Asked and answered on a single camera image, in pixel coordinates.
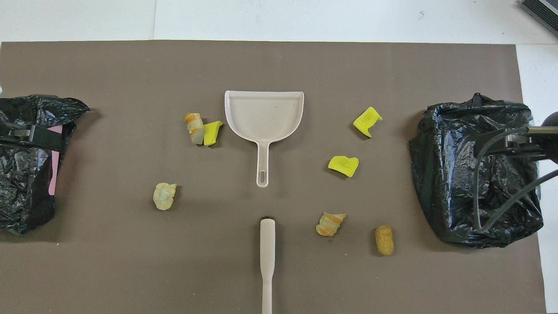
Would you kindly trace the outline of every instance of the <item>yellow foam piece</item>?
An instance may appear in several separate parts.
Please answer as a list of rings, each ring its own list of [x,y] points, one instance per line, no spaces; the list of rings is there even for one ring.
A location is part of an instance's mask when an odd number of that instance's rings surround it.
[[[377,121],[382,121],[382,117],[379,113],[372,107],[368,107],[364,111],[362,115],[360,115],[356,120],[354,120],[353,125],[360,131],[362,134],[372,137],[370,132],[368,131],[373,125],[376,124]]]
[[[219,127],[223,125],[221,121],[215,121],[212,123],[204,124],[204,145],[211,146],[217,142],[217,134],[219,133]]]
[[[347,177],[352,177],[358,167],[358,158],[347,156],[334,156],[328,164],[329,169],[339,171]]]

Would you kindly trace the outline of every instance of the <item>white floor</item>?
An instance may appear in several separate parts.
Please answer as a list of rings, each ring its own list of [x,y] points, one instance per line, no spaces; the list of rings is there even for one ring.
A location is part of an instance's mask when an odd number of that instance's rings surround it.
[[[0,42],[149,39],[515,44],[535,124],[558,111],[558,37],[516,0],[0,1]],[[541,163],[541,175],[557,167]],[[542,186],[548,312],[558,312],[557,192],[556,180]]]

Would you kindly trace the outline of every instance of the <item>trash bag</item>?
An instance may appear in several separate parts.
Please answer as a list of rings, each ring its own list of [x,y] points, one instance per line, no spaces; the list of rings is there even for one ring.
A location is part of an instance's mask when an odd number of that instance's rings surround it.
[[[58,166],[76,128],[74,121],[86,111],[89,108],[73,98],[44,95],[0,98],[3,125],[61,126]],[[55,209],[54,193],[52,189],[49,192],[56,168],[53,152],[24,144],[0,142],[0,230],[19,234],[50,221]]]
[[[479,93],[467,102],[436,104],[424,112],[418,135],[409,142],[411,170],[422,211],[440,240],[503,248],[542,227],[538,189],[516,202],[485,233],[477,232],[473,217],[475,136],[527,126],[531,120],[526,105],[494,101]],[[479,175],[481,224],[537,175],[536,162],[527,158],[485,156]]]

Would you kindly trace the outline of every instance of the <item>dustpan handle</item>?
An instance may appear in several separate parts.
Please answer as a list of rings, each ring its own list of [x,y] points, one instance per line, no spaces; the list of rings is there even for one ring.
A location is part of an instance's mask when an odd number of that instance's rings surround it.
[[[256,173],[256,184],[264,188],[267,186],[269,180],[269,154],[270,154],[270,144],[269,143],[257,143],[258,144],[258,172]]]

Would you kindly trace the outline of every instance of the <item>food scrap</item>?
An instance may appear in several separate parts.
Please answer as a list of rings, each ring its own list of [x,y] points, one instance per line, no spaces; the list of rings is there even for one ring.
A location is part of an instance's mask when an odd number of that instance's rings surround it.
[[[393,231],[388,225],[380,226],[376,229],[376,246],[382,255],[393,253]]]
[[[217,133],[219,133],[219,127],[223,125],[221,121],[215,121],[212,123],[204,124],[204,145],[210,146],[217,142]]]
[[[334,156],[328,164],[329,169],[339,171],[347,177],[352,177],[358,167],[358,158],[347,156]]]
[[[155,186],[153,193],[153,201],[158,209],[165,211],[171,208],[174,194],[176,193],[176,184],[168,184],[161,182]]]
[[[382,121],[382,117],[379,113],[372,107],[368,107],[366,111],[362,115],[360,115],[354,122],[353,125],[360,131],[362,134],[372,137],[368,129],[376,124],[376,121]]]
[[[204,142],[204,123],[201,120],[199,113],[187,113],[184,115],[184,121],[186,122],[186,127],[188,127],[188,133],[190,133],[190,139],[192,143],[201,145]]]
[[[337,232],[337,228],[345,219],[345,214],[330,214],[324,212],[320,218],[320,224],[316,226],[316,232],[323,236],[333,236]]]

